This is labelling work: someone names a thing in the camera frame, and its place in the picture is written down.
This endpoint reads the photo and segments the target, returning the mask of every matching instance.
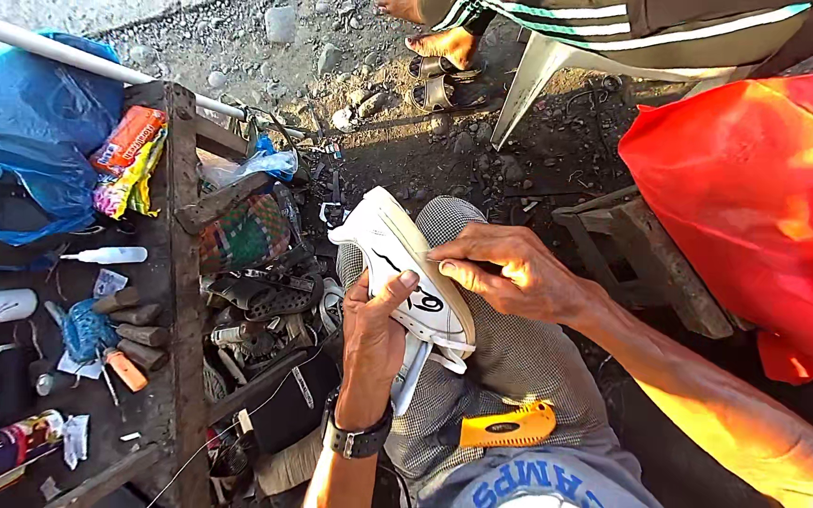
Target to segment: gray checkered pants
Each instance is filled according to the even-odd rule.
[[[432,247],[456,238],[469,222],[485,219],[468,202],[449,196],[429,202],[415,220]],[[337,270],[345,287],[359,277],[363,261],[355,246],[339,249]],[[484,455],[479,447],[430,445],[426,437],[463,416],[510,412],[534,400],[551,404],[558,418],[543,444],[582,447],[603,455],[617,450],[619,443],[607,424],[601,393],[563,330],[501,314],[478,294],[462,287],[460,291],[476,331],[476,350],[466,360],[466,375],[427,362],[409,409],[394,420],[385,444],[413,495],[424,485],[442,481],[453,468]]]

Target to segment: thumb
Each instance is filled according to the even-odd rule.
[[[503,284],[503,278],[491,275],[478,264],[463,260],[444,260],[438,265],[438,271],[445,277],[452,278],[469,291],[485,296],[496,291]]]
[[[373,312],[390,316],[394,309],[398,308],[400,304],[404,303],[416,284],[419,283],[419,275],[412,271],[407,270],[400,272],[400,275],[391,277],[387,284],[381,287],[378,294],[368,301],[366,306],[371,308]]]

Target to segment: white plastic chair leg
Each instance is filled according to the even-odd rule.
[[[572,51],[566,44],[538,33],[533,32],[529,36],[526,51],[519,62],[517,74],[513,77],[513,84],[491,136],[491,144],[496,149],[501,149],[507,136],[513,132],[513,128],[548,84],[551,76],[565,66]]]

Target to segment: wristwatch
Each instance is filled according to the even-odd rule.
[[[322,415],[322,427],[325,429],[322,435],[322,443],[331,448],[335,453],[344,458],[364,458],[373,456],[381,450],[381,446],[388,439],[391,431],[391,420],[394,419],[394,406],[390,400],[385,414],[381,416],[372,427],[366,430],[350,432],[338,429],[334,423],[334,409],[338,405],[338,395],[341,387],[338,386],[328,395],[325,400],[325,412]]]

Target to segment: white sneaker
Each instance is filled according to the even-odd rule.
[[[395,414],[402,415],[413,397],[419,372],[432,359],[457,374],[466,372],[463,361],[475,351],[475,325],[466,302],[454,283],[425,260],[428,242],[409,215],[383,187],[363,196],[343,226],[328,232],[335,244],[356,245],[368,266],[369,296],[394,275],[412,270],[419,275],[414,294],[391,318],[409,333],[403,367],[391,389]],[[435,344],[441,354],[432,352]]]

